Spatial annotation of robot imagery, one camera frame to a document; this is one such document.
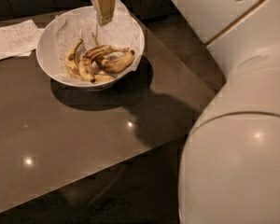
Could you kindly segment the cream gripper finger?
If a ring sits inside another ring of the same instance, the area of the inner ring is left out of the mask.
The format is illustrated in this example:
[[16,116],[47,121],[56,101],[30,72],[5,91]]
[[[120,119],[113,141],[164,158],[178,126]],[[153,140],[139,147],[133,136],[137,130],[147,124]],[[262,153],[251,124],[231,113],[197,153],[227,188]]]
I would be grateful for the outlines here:
[[114,15],[116,0],[91,0],[96,11],[98,24],[104,26],[109,24]]

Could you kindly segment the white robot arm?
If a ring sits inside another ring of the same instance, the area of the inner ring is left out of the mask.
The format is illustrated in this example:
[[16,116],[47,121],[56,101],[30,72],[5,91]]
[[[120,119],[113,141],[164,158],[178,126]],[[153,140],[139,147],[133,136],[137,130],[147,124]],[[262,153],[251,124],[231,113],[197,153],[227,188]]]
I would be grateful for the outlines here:
[[280,0],[171,0],[226,83],[179,169],[180,224],[280,224]]

